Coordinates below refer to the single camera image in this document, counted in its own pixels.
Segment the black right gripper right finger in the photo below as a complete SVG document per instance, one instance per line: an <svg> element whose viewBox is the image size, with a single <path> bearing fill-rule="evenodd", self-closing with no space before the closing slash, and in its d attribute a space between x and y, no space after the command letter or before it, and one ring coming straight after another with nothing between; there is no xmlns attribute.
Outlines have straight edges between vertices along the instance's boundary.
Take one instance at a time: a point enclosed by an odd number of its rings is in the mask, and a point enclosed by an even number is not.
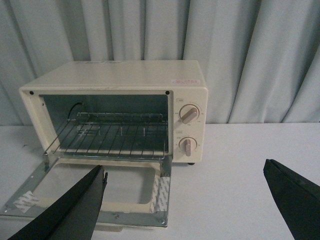
<svg viewBox="0 0 320 240"><path fill-rule="evenodd" d="M320 186L274 159L263 167L274 202L295 240L320 238Z"/></svg>

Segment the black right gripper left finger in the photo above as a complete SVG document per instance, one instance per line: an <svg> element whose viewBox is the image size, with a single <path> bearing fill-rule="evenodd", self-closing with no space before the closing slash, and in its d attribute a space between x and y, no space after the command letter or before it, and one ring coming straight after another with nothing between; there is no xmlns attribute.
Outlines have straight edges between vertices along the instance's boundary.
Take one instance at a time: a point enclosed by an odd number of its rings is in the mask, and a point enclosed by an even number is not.
<svg viewBox="0 0 320 240"><path fill-rule="evenodd" d="M97 165L11 240L90 240L102 206L108 173Z"/></svg>

